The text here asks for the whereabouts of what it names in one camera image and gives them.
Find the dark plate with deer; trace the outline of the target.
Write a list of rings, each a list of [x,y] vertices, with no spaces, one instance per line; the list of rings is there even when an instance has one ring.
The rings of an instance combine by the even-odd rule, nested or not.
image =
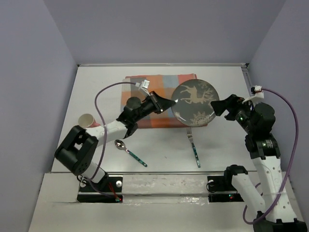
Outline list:
[[[176,102],[171,110],[178,121],[188,127],[203,127],[215,118],[211,102],[220,98],[210,83],[192,79],[176,87],[171,99]]]

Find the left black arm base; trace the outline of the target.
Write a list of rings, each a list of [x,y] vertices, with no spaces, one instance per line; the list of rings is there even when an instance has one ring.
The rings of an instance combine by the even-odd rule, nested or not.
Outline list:
[[[120,175],[109,176],[106,185],[96,187],[99,192],[95,191],[89,182],[81,175],[77,176],[79,181],[79,189],[77,194],[77,202],[79,203],[122,203],[122,187],[123,177]]]

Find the spoon with teal handle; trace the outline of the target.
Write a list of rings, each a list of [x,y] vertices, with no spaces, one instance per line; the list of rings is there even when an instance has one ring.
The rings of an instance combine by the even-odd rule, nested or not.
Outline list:
[[[130,150],[127,149],[125,143],[121,140],[115,140],[114,141],[115,146],[119,149],[119,150],[123,150],[125,152],[127,152],[131,157],[133,157],[136,161],[138,161],[141,165],[143,165],[144,167],[148,167],[148,165],[142,160],[140,159],[138,156],[136,156],[133,152],[131,152]]]

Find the orange checkered cloth placemat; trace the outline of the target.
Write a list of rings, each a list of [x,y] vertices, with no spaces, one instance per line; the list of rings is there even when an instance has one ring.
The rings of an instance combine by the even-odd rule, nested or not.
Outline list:
[[[177,74],[177,75],[137,75],[127,76],[124,82],[142,82],[148,80],[150,82],[148,91],[154,91],[159,96],[171,99],[173,91],[177,86],[185,81],[197,79],[195,74]],[[121,109],[124,108],[127,100],[130,97],[137,97],[141,101],[145,96],[133,85],[122,85],[121,94]],[[183,128],[185,127],[180,121],[178,121],[171,109],[166,110],[161,114],[152,113],[145,118],[138,121],[138,128],[140,129],[152,129],[152,128]]]

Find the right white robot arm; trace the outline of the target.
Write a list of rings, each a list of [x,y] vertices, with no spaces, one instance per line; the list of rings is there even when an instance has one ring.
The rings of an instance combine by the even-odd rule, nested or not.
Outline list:
[[[221,101],[212,101],[214,113],[220,116],[228,111],[225,119],[236,121],[247,133],[245,145],[256,168],[262,193],[248,177],[243,166],[228,166],[222,178],[226,189],[236,189],[244,200],[244,211],[250,211],[255,232],[306,232],[305,222],[300,221],[288,198],[282,174],[279,145],[271,134],[275,123],[274,109],[263,102],[253,104],[251,99],[230,95]]]

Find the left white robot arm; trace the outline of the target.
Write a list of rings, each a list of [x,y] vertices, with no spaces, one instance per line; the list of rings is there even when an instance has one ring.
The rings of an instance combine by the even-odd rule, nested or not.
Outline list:
[[[131,97],[120,116],[106,126],[88,129],[74,126],[57,148],[55,158],[72,174],[88,179],[91,187],[101,191],[106,188],[108,174],[92,161],[96,148],[104,142],[130,137],[139,120],[151,113],[160,114],[175,104],[175,100],[162,98],[153,91],[143,101]]]

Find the pink paper cup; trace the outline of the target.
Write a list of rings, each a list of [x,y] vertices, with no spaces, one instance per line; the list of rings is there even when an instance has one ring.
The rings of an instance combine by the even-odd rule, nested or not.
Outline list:
[[[82,128],[94,128],[100,126],[91,114],[83,114],[78,118],[78,125]]]

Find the fork with teal handle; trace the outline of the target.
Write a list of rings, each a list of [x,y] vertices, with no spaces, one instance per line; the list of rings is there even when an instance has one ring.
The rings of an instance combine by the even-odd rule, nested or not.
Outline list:
[[[195,160],[196,160],[196,163],[197,163],[197,167],[200,168],[201,167],[201,164],[200,164],[200,160],[199,160],[199,157],[198,157],[198,154],[197,154],[197,150],[196,150],[196,147],[195,147],[195,144],[194,144],[194,140],[193,140],[193,135],[192,135],[192,129],[190,127],[187,128],[187,137],[191,143],[191,146],[192,146],[192,149],[193,149],[193,153],[194,153],[194,156],[195,156]]]

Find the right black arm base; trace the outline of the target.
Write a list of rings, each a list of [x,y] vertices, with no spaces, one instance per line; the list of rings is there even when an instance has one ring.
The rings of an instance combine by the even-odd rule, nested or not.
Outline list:
[[[241,195],[231,184],[225,182],[223,175],[210,175],[207,180],[206,190],[209,192],[210,203],[243,202]]]

